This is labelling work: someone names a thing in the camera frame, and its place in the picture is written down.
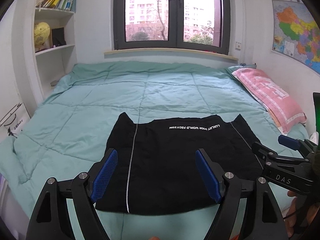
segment metal screw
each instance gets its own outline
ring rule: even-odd
[[[54,178],[50,178],[47,180],[48,184],[53,184],[56,180]]]
[[[266,179],[263,178],[263,177],[260,177],[260,178],[258,179],[258,181],[259,181],[261,184],[265,184],[265,183],[267,182]]]
[[[87,176],[88,176],[88,174],[87,174],[86,172],[81,172],[81,173],[79,174],[79,178],[80,178],[80,179],[85,179]]]
[[[233,174],[231,172],[226,172],[224,174],[228,179],[232,179],[233,178]]]

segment pillow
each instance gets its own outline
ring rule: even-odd
[[[231,78],[233,80],[238,80],[236,77],[234,77],[232,75],[232,73],[240,68],[257,68],[257,65],[253,64],[253,65],[244,65],[244,66],[232,66],[232,67],[228,67],[226,68],[227,73],[231,76]]]
[[[295,124],[307,121],[298,103],[262,70],[240,68],[232,74],[267,109],[282,134],[287,134]]]

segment bed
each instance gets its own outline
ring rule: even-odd
[[[232,79],[226,69],[195,64],[108,62],[78,64],[39,106],[18,138],[0,144],[0,173],[30,217],[49,177],[74,178],[99,161],[119,114],[137,123],[171,117],[218,114],[225,122],[241,114],[262,144],[281,155],[299,153],[278,144],[279,130],[268,112]],[[288,136],[308,137],[302,124]],[[290,205],[286,190],[271,184],[280,208]],[[83,239],[72,200],[68,200],[76,239]],[[245,208],[241,200],[233,236]],[[164,216],[139,216],[97,211],[112,240],[203,239],[218,206]]]

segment yellow globe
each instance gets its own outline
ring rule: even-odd
[[[35,39],[35,47],[38,48],[42,46],[46,40],[50,36],[50,26],[45,23],[41,22],[38,24],[35,24],[34,27],[34,39]]]

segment black garment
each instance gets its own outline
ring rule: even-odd
[[[255,141],[241,115],[229,123],[211,115],[137,125],[122,113],[107,141],[107,149],[118,151],[118,165],[96,209],[163,215],[212,205],[196,168],[196,150],[203,148],[226,172],[256,180],[262,168],[251,152]]]

